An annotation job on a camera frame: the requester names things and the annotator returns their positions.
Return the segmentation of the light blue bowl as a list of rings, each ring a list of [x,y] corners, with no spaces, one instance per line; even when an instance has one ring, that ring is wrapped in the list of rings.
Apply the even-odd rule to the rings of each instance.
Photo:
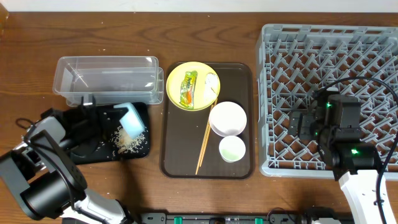
[[[144,132],[144,123],[132,103],[114,105],[113,108],[127,109],[127,113],[119,120],[119,122],[131,139],[137,138],[142,132]]]

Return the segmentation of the white cup green inside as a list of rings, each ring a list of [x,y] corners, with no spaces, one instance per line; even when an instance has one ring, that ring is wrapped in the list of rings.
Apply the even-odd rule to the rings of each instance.
[[[246,145],[237,136],[226,136],[220,141],[219,152],[225,162],[237,162],[244,157]]]

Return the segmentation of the pale pink bowl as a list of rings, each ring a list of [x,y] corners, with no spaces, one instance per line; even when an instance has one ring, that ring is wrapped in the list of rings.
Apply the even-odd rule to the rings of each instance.
[[[248,118],[246,112],[237,103],[224,101],[218,103],[210,112],[209,124],[219,136],[237,136],[241,134]]]

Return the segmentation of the green snack wrapper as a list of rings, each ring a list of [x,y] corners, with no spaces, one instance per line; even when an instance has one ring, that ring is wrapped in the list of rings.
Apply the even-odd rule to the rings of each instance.
[[[194,92],[198,72],[196,70],[185,72],[184,79],[180,85],[180,104],[187,109],[194,108]]]

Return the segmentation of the white tissue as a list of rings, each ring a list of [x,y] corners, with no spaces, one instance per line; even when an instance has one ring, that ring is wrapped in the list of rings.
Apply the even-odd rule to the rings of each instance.
[[[206,98],[215,98],[218,89],[218,76],[215,73],[208,73],[205,79],[204,96]]]

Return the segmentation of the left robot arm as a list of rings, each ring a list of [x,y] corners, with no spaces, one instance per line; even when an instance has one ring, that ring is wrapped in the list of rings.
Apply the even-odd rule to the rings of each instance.
[[[132,103],[98,106],[94,101],[66,111],[50,108],[25,126],[22,142],[1,156],[1,178],[33,220],[61,217],[64,223],[134,223],[116,199],[88,188],[81,164],[119,159],[111,136],[139,115]]]

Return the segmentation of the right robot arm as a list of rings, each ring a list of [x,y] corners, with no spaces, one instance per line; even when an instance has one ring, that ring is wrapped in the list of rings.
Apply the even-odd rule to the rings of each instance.
[[[361,104],[354,96],[319,91],[313,111],[291,111],[288,134],[314,140],[332,169],[355,223],[395,223],[384,167],[374,145],[360,140]]]

